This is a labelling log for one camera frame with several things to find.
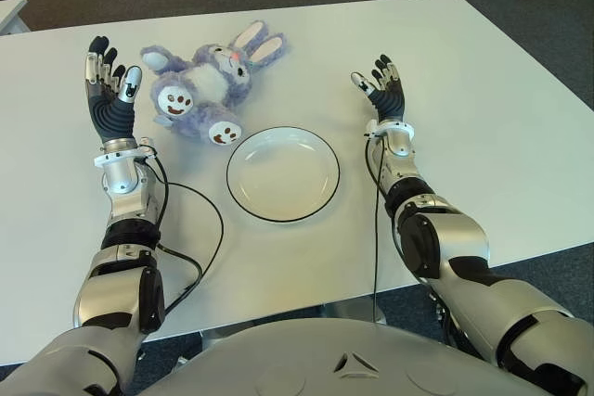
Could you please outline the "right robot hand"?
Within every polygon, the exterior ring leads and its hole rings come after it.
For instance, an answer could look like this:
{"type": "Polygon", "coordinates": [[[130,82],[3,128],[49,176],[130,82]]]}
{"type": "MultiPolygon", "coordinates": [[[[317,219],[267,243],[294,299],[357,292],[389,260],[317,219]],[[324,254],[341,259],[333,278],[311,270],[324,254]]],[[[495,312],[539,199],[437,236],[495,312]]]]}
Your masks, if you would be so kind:
{"type": "Polygon", "coordinates": [[[406,100],[395,64],[386,55],[380,55],[375,60],[375,69],[371,75],[375,83],[357,71],[352,72],[350,78],[377,110],[379,121],[403,120],[406,100]]]}

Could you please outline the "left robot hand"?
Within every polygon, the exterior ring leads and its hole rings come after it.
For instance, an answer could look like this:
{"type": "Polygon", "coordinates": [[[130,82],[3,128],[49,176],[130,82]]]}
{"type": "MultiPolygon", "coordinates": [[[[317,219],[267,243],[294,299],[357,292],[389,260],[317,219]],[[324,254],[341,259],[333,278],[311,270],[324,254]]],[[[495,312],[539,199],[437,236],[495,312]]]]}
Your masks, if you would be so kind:
{"type": "Polygon", "coordinates": [[[136,95],[142,83],[138,66],[114,66],[118,50],[107,36],[96,36],[84,61],[84,86],[93,126],[102,143],[132,139],[136,95]]]}

